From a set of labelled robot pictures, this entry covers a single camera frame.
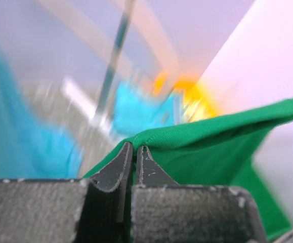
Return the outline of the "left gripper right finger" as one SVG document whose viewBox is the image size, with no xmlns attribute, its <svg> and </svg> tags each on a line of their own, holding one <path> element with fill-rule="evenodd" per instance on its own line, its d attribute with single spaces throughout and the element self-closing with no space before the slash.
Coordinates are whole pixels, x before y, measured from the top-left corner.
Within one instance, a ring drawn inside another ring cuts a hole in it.
<svg viewBox="0 0 293 243">
<path fill-rule="evenodd" d="M 136 184 L 153 186 L 178 186 L 163 168 L 153 159 L 148 146 L 143 145 L 137 151 Z"/>
</svg>

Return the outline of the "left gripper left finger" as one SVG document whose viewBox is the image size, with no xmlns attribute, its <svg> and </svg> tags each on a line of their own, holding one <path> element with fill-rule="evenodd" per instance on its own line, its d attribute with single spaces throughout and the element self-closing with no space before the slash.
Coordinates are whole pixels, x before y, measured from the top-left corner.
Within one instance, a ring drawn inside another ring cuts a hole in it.
<svg viewBox="0 0 293 243">
<path fill-rule="evenodd" d="M 125 142 L 118 154 L 91 177 L 96 201 L 105 207 L 108 217 L 123 223 L 130 208 L 133 180 L 133 145 Z"/>
</svg>

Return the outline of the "green t shirt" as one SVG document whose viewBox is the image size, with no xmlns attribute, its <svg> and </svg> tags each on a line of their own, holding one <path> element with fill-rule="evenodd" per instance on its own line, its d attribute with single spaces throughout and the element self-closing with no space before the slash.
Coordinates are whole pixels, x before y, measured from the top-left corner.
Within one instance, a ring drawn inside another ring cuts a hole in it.
<svg viewBox="0 0 293 243">
<path fill-rule="evenodd" d="M 76 242 L 291 242 L 293 225 L 252 168 L 253 154 L 293 121 L 293 98 L 124 139 L 92 170 Z M 130 208 L 123 223 L 96 201 L 91 177 L 133 145 Z M 136 184 L 138 148 L 178 186 Z"/>
</svg>

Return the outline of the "beige hanger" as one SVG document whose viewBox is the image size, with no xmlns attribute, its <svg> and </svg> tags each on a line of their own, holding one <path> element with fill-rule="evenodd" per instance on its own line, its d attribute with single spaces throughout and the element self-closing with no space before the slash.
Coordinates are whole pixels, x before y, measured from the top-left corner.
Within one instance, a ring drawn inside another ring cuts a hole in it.
<svg viewBox="0 0 293 243">
<path fill-rule="evenodd" d="M 128 77 L 133 73 L 133 62 L 127 55 L 120 54 L 116 61 L 110 59 L 114 42 L 71 1 L 38 1 L 38 4 L 96 51 L 97 55 L 111 67 L 115 67 L 121 77 Z M 129 23 L 137 28 L 155 55 L 162 71 L 168 73 L 163 86 L 153 95 L 157 101 L 165 100 L 174 88 L 180 68 L 178 54 L 169 36 L 147 2 L 115 1 L 115 4 L 122 10 Z"/>
</svg>

